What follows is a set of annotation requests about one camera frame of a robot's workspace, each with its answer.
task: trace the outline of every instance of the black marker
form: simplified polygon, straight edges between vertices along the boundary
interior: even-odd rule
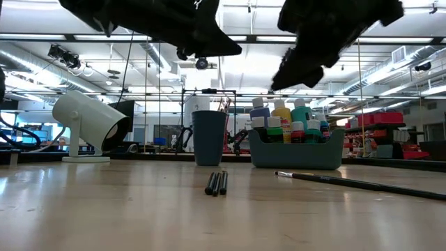
[[[399,195],[408,195],[414,197],[420,197],[425,199],[437,199],[441,201],[446,201],[446,195],[438,194],[435,192],[428,192],[422,190],[415,190],[410,188],[401,188],[394,185],[383,185],[378,183],[356,181],[348,178],[336,178],[330,176],[319,176],[319,175],[307,175],[307,174],[294,174],[286,172],[275,172],[275,175],[297,178],[305,181],[316,181],[321,183],[328,183],[333,185],[343,185],[350,188],[359,188],[371,191],[379,192],[391,192]]]
[[[206,189],[204,190],[204,192],[207,195],[212,195],[212,192],[214,190],[214,185],[215,185],[215,172],[210,174],[209,180],[208,180],[208,185],[206,186]]]
[[[220,194],[225,195],[228,188],[228,172],[223,171],[222,175],[222,187],[220,188]]]
[[[214,184],[214,190],[212,193],[212,196],[217,197],[218,196],[218,190],[220,189],[220,180],[222,178],[222,175],[220,173],[217,174],[216,182]]]

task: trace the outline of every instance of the green paint bottle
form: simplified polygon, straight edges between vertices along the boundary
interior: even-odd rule
[[[316,119],[307,121],[307,130],[305,131],[305,143],[317,144],[322,140],[321,122]]]
[[[284,131],[280,117],[274,116],[268,118],[268,129],[266,129],[268,143],[284,143]]]

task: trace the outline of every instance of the computer monitor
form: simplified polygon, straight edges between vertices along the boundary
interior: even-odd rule
[[[134,116],[134,100],[129,101],[121,101],[117,106],[118,103],[112,103],[109,104],[109,106],[113,107],[114,109],[117,109],[120,113],[130,117],[130,125],[128,128],[128,132],[133,132],[133,116]]]

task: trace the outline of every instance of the air vent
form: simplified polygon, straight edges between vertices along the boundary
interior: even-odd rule
[[[397,64],[406,60],[406,46],[402,46],[399,49],[392,52],[392,63]]]
[[[437,109],[437,102],[432,102],[427,104],[427,109],[428,110]]]

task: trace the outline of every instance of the paint bottle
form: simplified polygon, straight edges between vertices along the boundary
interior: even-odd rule
[[[310,119],[307,121],[307,129],[305,130],[305,143],[316,144],[321,141],[321,122],[316,119]]]
[[[291,127],[293,129],[293,132],[291,133],[291,143],[305,143],[304,123],[300,121],[292,122]]]
[[[282,130],[280,117],[274,116],[268,118],[268,143],[284,143],[284,131]]]
[[[280,117],[280,124],[284,131],[284,143],[291,143],[291,110],[285,107],[284,100],[276,100],[274,108],[271,115]]]
[[[264,117],[252,118],[251,127],[253,130],[258,132],[260,140],[262,142],[268,143],[268,133],[265,128],[265,118]]]
[[[324,114],[317,114],[316,119],[321,122],[322,142],[325,143],[330,139],[330,125]]]
[[[254,109],[252,109],[249,112],[249,116],[252,120],[252,118],[255,117],[263,117],[264,118],[264,125],[268,124],[268,118],[271,117],[270,114],[270,108],[268,107],[263,107],[263,98],[255,98],[252,100],[252,106],[254,107]]]
[[[293,122],[300,121],[304,123],[304,130],[307,130],[307,121],[313,119],[312,109],[305,106],[305,100],[302,98],[294,100],[294,107],[291,112]]]

